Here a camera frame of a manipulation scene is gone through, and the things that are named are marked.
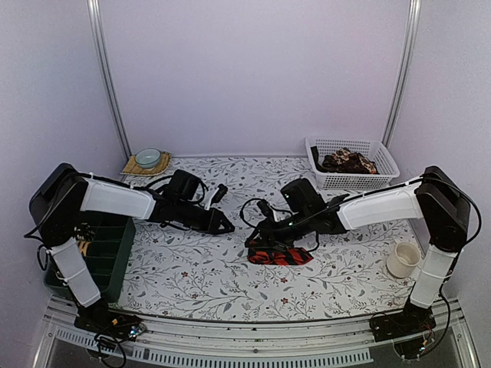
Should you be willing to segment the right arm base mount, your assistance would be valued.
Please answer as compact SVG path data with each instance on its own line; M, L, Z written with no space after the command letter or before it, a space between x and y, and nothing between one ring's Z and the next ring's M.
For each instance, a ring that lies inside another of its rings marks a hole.
M437 322L433 310L413 306L408 301L400 312L379 312L371 316L369 327L374 340L381 342L417 334L418 337L395 343L394 351L403 361L420 360L427 356L441 345L450 327L450 302L445 297L442 300L447 309L447 319L439 338L435 331Z

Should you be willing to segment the red black striped tie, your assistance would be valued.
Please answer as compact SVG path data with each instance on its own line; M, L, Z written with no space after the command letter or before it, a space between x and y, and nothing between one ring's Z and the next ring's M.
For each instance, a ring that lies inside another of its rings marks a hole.
M278 266L306 265L313 260L311 254L303 248L287 248L283 251L250 248L247 258L254 265Z

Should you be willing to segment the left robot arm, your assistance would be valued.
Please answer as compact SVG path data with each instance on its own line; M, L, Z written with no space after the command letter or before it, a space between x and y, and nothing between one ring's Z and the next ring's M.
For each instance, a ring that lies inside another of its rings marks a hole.
M30 199L28 208L35 226L24 237L36 238L46 247L62 281L76 302L86 308L85 321L98 333L106 333L114 326L114 316L97 304L101 292L78 249L80 214L102 212L224 235L235 227L214 205L226 193L224 185L208 192L200 178L181 169L145 186L131 186L61 163Z

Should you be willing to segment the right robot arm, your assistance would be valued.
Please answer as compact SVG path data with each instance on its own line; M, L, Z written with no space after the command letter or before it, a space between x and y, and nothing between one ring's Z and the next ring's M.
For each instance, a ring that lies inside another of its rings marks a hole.
M292 215L281 221L264 199L257 204L264 219L253 226L245 240L252 263L300 265L306 251L294 243L310 233L340 235L382 222L422 219L429 232L429 248L423 268L408 298L410 307L397 317L397 328L413 334L425 324L429 308L473 237L468 234L475 202L437 166L428 166L421 176L401 184L357 195L339 195L325 201L308 179L285 185L281 194Z

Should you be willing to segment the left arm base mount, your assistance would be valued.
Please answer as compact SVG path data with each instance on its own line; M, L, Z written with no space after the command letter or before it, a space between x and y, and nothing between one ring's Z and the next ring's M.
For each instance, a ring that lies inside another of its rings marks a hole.
M123 348L126 342L135 342L147 331L147 326L136 315L121 314L111 311L104 299L96 301L89 307L77 306L75 327L94 333L94 342L101 362L110 367L107 358L116 354L127 361L127 352Z

